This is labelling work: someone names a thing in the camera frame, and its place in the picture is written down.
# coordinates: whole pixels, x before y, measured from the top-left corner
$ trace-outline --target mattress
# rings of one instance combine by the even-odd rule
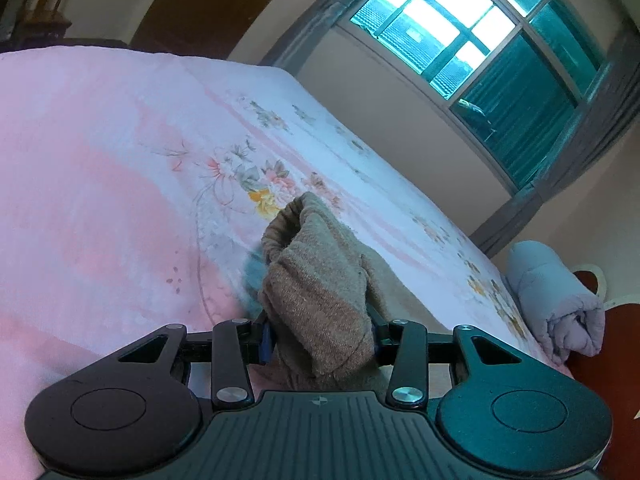
[[[127,50],[0,55],[0,471],[43,388],[159,326],[260,311],[260,237],[306,190],[446,327],[548,362],[500,273],[282,70]]]

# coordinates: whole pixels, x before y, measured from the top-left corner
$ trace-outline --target silver bolt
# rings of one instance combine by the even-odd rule
[[[398,402],[411,406],[412,404],[418,404],[424,397],[424,393],[412,386],[402,386],[393,390],[391,396]]]
[[[233,404],[234,402],[242,402],[245,400],[249,394],[247,390],[244,388],[238,388],[236,386],[229,386],[227,388],[222,388],[218,390],[216,393],[216,397],[222,402],[228,402]]]

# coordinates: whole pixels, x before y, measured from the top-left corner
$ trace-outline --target brown garment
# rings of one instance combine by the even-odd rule
[[[386,389],[366,301],[387,320],[450,332],[313,193],[280,211],[262,247],[269,267],[258,297],[278,336],[263,372],[287,388]]]

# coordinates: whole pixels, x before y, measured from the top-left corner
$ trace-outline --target door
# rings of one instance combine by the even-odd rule
[[[225,59],[271,0],[154,0],[131,47]]]
[[[640,304],[607,310],[602,351],[594,357],[572,352],[574,377],[604,399],[613,416],[613,437],[598,471],[607,480],[636,480],[640,450]],[[590,414],[581,416],[588,420]]]

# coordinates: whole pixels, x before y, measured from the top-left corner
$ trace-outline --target crosshair logo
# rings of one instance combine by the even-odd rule
[[[318,396],[311,400],[316,406],[324,406],[329,400],[326,397]]]

